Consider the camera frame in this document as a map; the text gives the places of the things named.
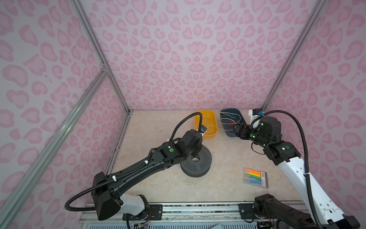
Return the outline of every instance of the gray spool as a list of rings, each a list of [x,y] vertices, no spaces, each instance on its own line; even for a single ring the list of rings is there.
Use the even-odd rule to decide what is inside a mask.
[[[180,167],[183,172],[190,177],[201,177],[208,172],[211,162],[212,156],[210,151],[205,146],[202,146],[202,149],[195,158],[189,155],[188,158],[180,164]]]

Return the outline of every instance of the highlighter pen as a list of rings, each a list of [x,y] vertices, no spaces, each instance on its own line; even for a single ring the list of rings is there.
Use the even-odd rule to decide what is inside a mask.
[[[261,178],[253,176],[253,175],[247,174],[247,176],[250,177],[251,179],[254,179],[254,180],[261,180]]]
[[[254,171],[254,170],[251,170],[251,169],[245,169],[247,172],[250,172],[250,173],[255,173],[255,174],[258,174],[260,175],[261,173],[260,172],[257,172],[257,171]]]
[[[252,176],[256,176],[256,177],[261,177],[261,175],[258,175],[258,174],[256,174],[256,173],[251,173],[251,172],[246,172],[247,174],[249,174],[249,175],[252,175]]]
[[[262,184],[262,182],[260,181],[255,181],[255,180],[246,180],[249,183],[253,183],[253,184]]]

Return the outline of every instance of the green highlighter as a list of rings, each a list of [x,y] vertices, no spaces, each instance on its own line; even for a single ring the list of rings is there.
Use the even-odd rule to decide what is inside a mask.
[[[252,179],[255,179],[255,180],[261,180],[260,177],[256,177],[256,176],[253,176],[253,175],[250,175],[250,174],[247,174],[248,177],[252,178]]]

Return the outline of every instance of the pink heart wallpaper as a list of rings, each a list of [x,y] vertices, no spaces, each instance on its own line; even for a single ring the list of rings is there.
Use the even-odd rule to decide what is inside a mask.
[[[82,0],[130,109],[261,107],[315,1]]]
[[[329,197],[366,227],[365,1],[332,0],[290,67],[269,110],[300,121],[310,172]],[[303,152],[296,124],[286,115],[284,139]]]
[[[0,3],[0,207],[100,70],[67,0]]]
[[[105,79],[9,229],[76,228],[81,212],[67,211],[64,204],[91,187],[95,174],[104,171],[124,117]],[[84,207],[92,201],[88,194],[72,206]]]

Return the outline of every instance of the yellow plastic tray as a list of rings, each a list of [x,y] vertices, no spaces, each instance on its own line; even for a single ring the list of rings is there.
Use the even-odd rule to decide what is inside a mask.
[[[203,136],[203,138],[204,139],[213,138],[217,133],[217,123],[216,123],[215,113],[213,111],[209,111],[209,110],[200,110],[200,111],[196,111],[196,112],[202,113],[202,125],[207,127],[207,131],[206,131],[205,135]],[[195,130],[198,129],[198,125],[199,125],[199,116],[196,115],[194,117]]]

